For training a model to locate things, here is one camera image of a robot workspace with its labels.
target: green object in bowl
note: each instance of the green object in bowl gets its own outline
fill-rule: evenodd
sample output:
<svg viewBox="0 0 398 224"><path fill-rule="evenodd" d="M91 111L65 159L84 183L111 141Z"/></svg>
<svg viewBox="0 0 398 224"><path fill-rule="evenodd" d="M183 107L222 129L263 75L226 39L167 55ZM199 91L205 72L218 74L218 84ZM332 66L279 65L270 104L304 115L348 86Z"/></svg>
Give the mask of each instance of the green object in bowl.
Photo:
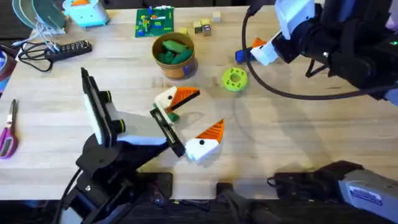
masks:
<svg viewBox="0 0 398 224"><path fill-rule="evenodd" d="M173 59L172 65L176 65L186 61L189 57L191 57L193 50L185 49L182 53L175 56Z"/></svg>
<svg viewBox="0 0 398 224"><path fill-rule="evenodd" d="M163 46L164 46L165 48L167 48L167 50L171 50L171 51L174 51L174 52L179 53L179 54L182 53L184 50L187 49L187 46L186 46L186 45L177 43L177 42L174 41L174 40L166 40L166 41L163 41Z"/></svg>
<svg viewBox="0 0 398 224"><path fill-rule="evenodd" d="M158 56L160 62L170 65L173 62L174 54L171 51L160 53Z"/></svg>

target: black power strip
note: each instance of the black power strip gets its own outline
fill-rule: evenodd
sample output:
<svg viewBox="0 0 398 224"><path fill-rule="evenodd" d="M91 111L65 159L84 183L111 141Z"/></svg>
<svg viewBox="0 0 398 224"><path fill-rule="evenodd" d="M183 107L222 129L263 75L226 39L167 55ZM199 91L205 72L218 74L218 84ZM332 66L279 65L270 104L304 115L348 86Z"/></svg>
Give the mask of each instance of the black power strip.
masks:
<svg viewBox="0 0 398 224"><path fill-rule="evenodd" d="M59 52L52 52L50 49L44 50L44 58L52 62L65 60L74 56L86 54L93 50L88 40L80 40L78 42L58 46Z"/></svg>

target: pink scissors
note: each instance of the pink scissors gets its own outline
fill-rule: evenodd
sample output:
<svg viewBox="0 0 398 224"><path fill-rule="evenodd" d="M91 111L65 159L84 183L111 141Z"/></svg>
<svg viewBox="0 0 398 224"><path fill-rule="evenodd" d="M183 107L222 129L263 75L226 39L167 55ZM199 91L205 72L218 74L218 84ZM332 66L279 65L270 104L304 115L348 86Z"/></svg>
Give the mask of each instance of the pink scissors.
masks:
<svg viewBox="0 0 398 224"><path fill-rule="evenodd" d="M14 134L14 119L17 101L11 102L10 112L7 116L6 125L0 135L0 159L11 157L18 146L18 139Z"/></svg>

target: orange block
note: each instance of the orange block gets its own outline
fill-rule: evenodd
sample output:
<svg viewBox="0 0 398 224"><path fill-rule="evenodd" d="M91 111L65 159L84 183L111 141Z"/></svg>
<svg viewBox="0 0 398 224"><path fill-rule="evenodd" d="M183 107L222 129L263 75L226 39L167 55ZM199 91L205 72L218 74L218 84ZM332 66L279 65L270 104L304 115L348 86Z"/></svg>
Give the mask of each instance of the orange block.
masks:
<svg viewBox="0 0 398 224"><path fill-rule="evenodd" d="M74 0L72 2L72 6L82 6L82 5L89 4L89 3L90 3L89 0Z"/></svg>
<svg viewBox="0 0 398 224"><path fill-rule="evenodd" d="M253 46L252 46L252 48L255 48L255 47L258 47L258 46L262 46L262 45L264 45L264 44L266 44L267 42L266 41L263 41L263 40L261 40L260 38L256 38L255 40L254 40L254 42L253 42Z"/></svg>
<svg viewBox="0 0 398 224"><path fill-rule="evenodd" d="M175 93L169 108L173 108L175 105L198 92L200 92L199 89L195 87L177 87L177 92Z"/></svg>
<svg viewBox="0 0 398 224"><path fill-rule="evenodd" d="M196 138L215 139L218 141L218 143L221 143L223 135L224 135L224 119L221 119L219 122L214 124L212 127L208 128L206 131L199 134Z"/></svg>

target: green gear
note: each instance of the green gear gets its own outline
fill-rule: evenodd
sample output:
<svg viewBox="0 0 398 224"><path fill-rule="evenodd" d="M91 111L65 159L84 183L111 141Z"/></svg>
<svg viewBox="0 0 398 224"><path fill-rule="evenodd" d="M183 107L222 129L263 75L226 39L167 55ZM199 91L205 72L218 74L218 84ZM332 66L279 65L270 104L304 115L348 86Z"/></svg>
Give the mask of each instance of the green gear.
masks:
<svg viewBox="0 0 398 224"><path fill-rule="evenodd" d="M223 86L229 91L241 91L248 84L248 75L240 68L230 68L224 72Z"/></svg>

